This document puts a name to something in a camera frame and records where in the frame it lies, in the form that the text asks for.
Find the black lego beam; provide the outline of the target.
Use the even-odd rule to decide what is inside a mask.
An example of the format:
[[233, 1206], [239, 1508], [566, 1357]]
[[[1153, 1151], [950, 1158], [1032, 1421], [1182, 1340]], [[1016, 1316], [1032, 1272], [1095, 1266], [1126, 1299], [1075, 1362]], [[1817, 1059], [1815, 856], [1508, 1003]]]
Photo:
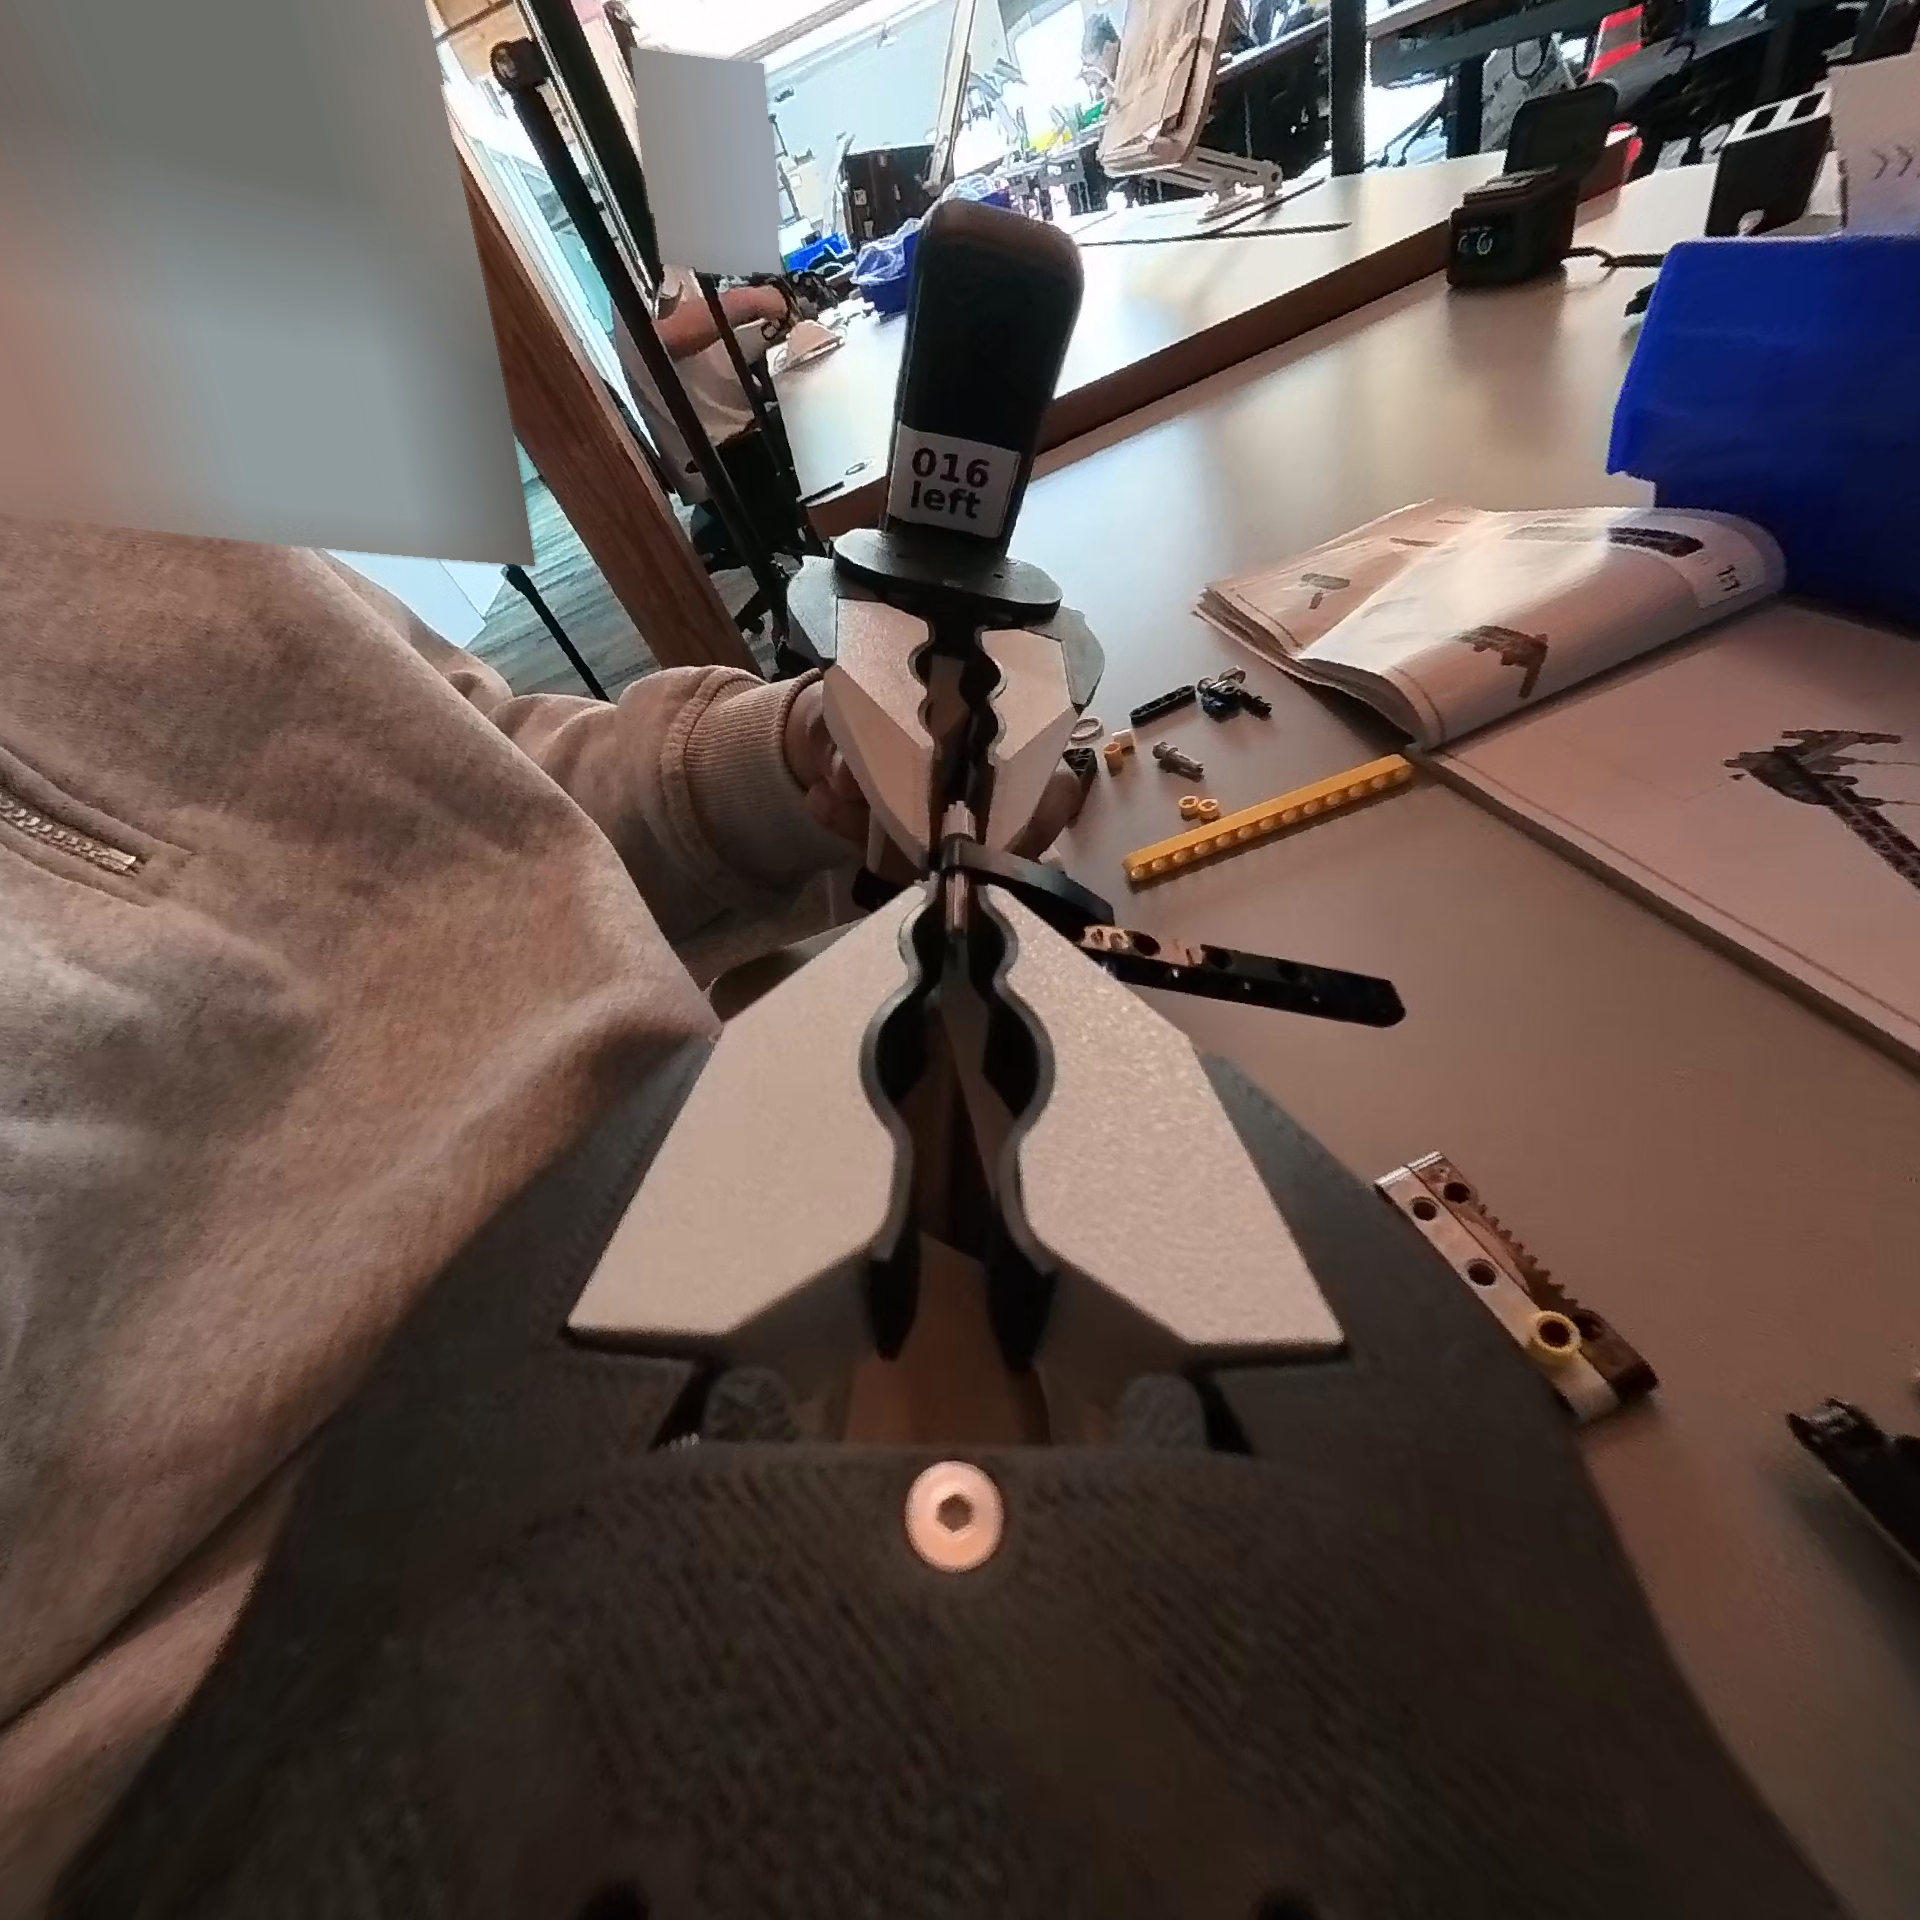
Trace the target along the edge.
[[1123, 987], [1231, 1000], [1334, 1024], [1385, 1029], [1406, 1016], [1393, 981], [1220, 944], [1151, 934], [1121, 924], [1115, 908], [1032, 854], [993, 853], [977, 839], [972, 883], [1030, 908]]

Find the person in grey sweatshirt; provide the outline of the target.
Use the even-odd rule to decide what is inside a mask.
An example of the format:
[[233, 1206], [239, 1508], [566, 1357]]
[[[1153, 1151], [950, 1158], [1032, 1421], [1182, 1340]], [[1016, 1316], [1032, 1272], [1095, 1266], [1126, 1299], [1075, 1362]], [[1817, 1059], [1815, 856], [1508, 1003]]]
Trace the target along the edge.
[[303, 1455], [712, 1030], [516, 698], [318, 551], [4, 519], [4, 1916], [193, 1698]]

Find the grey black lego rack piece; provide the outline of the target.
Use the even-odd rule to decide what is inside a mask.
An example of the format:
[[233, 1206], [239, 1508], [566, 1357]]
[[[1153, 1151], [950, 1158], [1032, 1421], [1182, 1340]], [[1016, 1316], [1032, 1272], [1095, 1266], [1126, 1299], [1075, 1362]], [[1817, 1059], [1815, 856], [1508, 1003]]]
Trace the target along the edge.
[[1450, 1156], [1401, 1164], [1376, 1179], [1376, 1190], [1488, 1309], [1576, 1421], [1610, 1420], [1657, 1392], [1643, 1352], [1553, 1277]]

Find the person's left hand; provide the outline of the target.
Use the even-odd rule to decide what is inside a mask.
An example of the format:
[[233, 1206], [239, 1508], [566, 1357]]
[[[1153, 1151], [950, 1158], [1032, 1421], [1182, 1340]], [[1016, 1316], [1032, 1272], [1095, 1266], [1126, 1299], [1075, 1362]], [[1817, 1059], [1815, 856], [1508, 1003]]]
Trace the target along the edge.
[[801, 682], [784, 718], [784, 764], [801, 789], [807, 815], [836, 843], [866, 854], [874, 813], [849, 759], [832, 741], [822, 677]]

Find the black charger case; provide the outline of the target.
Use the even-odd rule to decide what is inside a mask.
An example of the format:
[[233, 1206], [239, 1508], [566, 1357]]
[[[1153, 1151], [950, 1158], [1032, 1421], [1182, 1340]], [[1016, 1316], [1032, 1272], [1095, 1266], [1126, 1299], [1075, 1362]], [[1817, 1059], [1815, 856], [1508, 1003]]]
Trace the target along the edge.
[[1491, 293], [1562, 267], [1580, 190], [1604, 155], [1616, 102], [1616, 86], [1598, 80], [1519, 107], [1502, 173], [1470, 190], [1450, 216], [1450, 287]]

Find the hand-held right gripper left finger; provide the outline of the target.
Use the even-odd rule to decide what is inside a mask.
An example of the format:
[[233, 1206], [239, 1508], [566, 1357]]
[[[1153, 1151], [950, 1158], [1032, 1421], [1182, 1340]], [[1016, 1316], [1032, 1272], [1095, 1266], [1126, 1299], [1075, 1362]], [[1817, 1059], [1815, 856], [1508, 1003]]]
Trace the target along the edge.
[[872, 1035], [921, 978], [911, 888], [735, 1014], [568, 1315], [585, 1346], [720, 1364], [854, 1364], [874, 1258], [905, 1222], [905, 1148]]

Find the blue plastic bin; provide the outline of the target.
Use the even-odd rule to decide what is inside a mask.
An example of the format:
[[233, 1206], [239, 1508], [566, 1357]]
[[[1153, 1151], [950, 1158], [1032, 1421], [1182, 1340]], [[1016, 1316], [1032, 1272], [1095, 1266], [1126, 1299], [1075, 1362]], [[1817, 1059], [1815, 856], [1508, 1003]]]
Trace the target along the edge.
[[1612, 472], [1730, 512], [1801, 596], [1919, 621], [1919, 237], [1696, 237], [1654, 284]]

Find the lego set cardboard box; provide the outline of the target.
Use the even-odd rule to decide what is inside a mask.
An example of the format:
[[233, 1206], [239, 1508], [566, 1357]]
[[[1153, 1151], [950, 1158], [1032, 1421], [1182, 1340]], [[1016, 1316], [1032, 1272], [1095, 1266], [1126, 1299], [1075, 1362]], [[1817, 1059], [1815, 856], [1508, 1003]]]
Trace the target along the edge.
[[1842, 226], [1919, 236], [1919, 53], [1836, 64], [1830, 92]]

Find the black charger dock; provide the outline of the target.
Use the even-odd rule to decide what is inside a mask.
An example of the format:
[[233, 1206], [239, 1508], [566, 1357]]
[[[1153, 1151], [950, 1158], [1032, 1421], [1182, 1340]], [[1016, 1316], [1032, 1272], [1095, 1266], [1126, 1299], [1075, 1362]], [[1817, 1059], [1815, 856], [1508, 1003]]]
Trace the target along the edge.
[[1716, 152], [1703, 232], [1767, 232], [1801, 219], [1831, 144], [1830, 86], [1814, 86], [1743, 115]]

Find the open instruction booklet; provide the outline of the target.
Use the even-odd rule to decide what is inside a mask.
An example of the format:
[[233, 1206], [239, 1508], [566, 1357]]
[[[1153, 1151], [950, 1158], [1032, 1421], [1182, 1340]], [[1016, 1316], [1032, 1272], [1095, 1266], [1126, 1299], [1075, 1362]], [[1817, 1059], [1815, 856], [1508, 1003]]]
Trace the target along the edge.
[[1432, 752], [1784, 590], [1784, 548], [1735, 515], [1426, 501], [1211, 582], [1196, 612]]

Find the black tripod stand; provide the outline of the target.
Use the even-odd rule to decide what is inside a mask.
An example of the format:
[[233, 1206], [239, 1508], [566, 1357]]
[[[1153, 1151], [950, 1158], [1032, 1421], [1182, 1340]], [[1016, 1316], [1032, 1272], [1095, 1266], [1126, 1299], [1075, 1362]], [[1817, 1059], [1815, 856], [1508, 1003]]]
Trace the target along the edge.
[[755, 581], [755, 592], [738, 620], [767, 629], [775, 664], [787, 674], [798, 661], [787, 643], [787, 574], [778, 565], [775, 548], [761, 538], [718, 446], [706, 435], [700, 410], [684, 387], [682, 364], [658, 328], [647, 284], [634, 274], [622, 248], [622, 243], [632, 237], [626, 208], [612, 192], [602, 150], [592, 144], [592, 132], [610, 119], [612, 102], [592, 64], [585, 29], [571, 4], [521, 4], [521, 11], [532, 20], [535, 35], [505, 39], [491, 48], [494, 83], [512, 100], [550, 183], [609, 291], [616, 311], [616, 346], [632, 346], [632, 356], [642, 368], [636, 397], [647, 424], [671, 422], [666, 451], [700, 472], [705, 504]]

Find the wooden post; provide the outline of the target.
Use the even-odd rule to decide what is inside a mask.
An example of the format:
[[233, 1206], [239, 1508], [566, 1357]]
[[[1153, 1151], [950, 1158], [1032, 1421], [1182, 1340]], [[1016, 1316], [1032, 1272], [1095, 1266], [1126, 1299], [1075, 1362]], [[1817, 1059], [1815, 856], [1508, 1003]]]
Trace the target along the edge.
[[662, 664], [759, 674], [609, 387], [454, 142], [516, 442]]

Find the cardboard sheet with stand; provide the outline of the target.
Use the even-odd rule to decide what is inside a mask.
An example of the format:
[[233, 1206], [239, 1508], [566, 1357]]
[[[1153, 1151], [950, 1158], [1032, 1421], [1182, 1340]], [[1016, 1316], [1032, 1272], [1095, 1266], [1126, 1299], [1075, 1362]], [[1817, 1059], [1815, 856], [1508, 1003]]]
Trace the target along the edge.
[[1214, 150], [1206, 127], [1240, 3], [1131, 3], [1098, 163], [1114, 180], [1154, 180], [1203, 200], [1203, 226], [1278, 204], [1273, 160]]

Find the long wooden table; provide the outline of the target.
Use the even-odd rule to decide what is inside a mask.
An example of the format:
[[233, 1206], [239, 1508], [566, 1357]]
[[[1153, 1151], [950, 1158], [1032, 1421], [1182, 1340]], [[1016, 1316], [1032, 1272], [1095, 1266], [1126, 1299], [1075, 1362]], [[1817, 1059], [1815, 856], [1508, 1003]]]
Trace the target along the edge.
[[[1587, 198], [1576, 245], [1616, 254], [1662, 252], [1703, 232], [1714, 165], [1671, 167], [1638, 183], [1616, 179], [1610, 152], [1600, 180], [1614, 192]], [[1580, 346], [1580, 324], [1600, 341], [1614, 394], [1633, 352], [1638, 319], [1622, 302], [1657, 269], [1608, 271], [1577, 256], [1562, 279], [1520, 287], [1455, 291], [1440, 274], [1450, 214], [1470, 184], [1491, 179], [1498, 155], [1440, 160], [1393, 173], [1319, 183], [1272, 208], [1278, 219], [1248, 230], [1147, 237], [1094, 247], [1083, 236], [1086, 296], [1042, 424], [1041, 452], [1086, 436], [1137, 432], [1130, 416], [1227, 378], [1259, 380], [1289, 352], [1368, 346], [1391, 319], [1432, 323], [1447, 341], [1451, 375], [1414, 375], [1416, 391], [1466, 404], [1494, 391], [1498, 372], [1553, 359], [1555, 339]], [[798, 459], [802, 507], [828, 538], [875, 523], [895, 447], [897, 371], [905, 319], [857, 319], [849, 341], [819, 364], [778, 381], [784, 427]]]

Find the yellow lego beam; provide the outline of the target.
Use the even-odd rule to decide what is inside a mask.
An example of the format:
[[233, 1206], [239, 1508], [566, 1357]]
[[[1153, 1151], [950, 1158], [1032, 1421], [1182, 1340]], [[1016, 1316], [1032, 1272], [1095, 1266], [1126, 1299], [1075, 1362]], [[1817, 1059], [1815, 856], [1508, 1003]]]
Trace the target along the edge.
[[1225, 808], [1211, 822], [1182, 822], [1154, 843], [1131, 850], [1121, 862], [1121, 875], [1135, 892], [1203, 870], [1251, 847], [1280, 843], [1289, 836], [1346, 819], [1417, 783], [1422, 765], [1403, 755], [1385, 755], [1354, 765], [1344, 774], [1321, 778], [1294, 787], [1251, 807]]

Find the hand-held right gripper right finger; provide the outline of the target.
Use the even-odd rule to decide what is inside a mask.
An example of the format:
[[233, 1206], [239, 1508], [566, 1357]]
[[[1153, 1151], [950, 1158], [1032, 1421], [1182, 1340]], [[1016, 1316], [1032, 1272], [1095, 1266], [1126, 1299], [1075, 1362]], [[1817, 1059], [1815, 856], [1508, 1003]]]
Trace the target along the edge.
[[1188, 1037], [1004, 888], [982, 1070], [995, 1149], [993, 1316], [1042, 1368], [1321, 1359], [1338, 1316]]

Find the person's left forearm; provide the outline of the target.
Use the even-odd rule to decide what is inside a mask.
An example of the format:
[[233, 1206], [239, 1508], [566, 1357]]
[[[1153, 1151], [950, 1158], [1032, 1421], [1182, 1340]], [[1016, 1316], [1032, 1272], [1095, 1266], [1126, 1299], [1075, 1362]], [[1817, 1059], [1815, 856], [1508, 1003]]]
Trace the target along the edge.
[[784, 764], [784, 718], [807, 677], [822, 674], [668, 667], [612, 707], [612, 783], [596, 819], [672, 946], [770, 915], [851, 867]]

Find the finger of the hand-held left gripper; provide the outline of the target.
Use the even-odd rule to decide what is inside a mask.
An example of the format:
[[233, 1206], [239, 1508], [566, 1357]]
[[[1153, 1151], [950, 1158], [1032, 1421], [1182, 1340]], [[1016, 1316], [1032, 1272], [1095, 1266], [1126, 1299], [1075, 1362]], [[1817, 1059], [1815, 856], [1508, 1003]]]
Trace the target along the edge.
[[874, 596], [832, 603], [823, 711], [834, 748], [904, 868], [927, 875], [938, 854], [950, 787], [954, 702], [936, 685], [944, 658], [919, 611]]
[[967, 682], [967, 804], [985, 847], [1041, 854], [1086, 804], [1068, 764], [1080, 720], [1065, 650], [1030, 629], [987, 629]]

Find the large instruction manual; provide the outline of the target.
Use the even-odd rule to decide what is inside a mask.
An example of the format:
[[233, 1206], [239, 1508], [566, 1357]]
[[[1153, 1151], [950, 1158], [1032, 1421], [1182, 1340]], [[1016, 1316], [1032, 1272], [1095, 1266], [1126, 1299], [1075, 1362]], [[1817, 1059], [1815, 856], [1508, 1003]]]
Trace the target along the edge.
[[1432, 767], [1915, 1066], [1913, 627], [1775, 600]]

